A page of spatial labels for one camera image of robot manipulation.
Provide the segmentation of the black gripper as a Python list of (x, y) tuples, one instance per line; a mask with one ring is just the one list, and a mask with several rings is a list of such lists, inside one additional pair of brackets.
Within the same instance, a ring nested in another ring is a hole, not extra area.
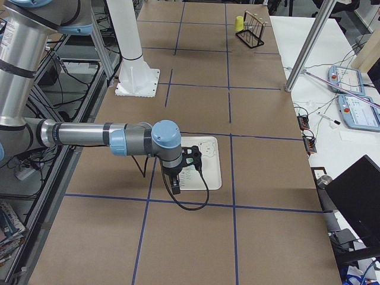
[(180, 156), (171, 162), (163, 162), (163, 173), (168, 175), (170, 188), (173, 195), (181, 193), (180, 180), (178, 174), (183, 168), (194, 166), (195, 170), (202, 172), (202, 154), (197, 145), (182, 147)]

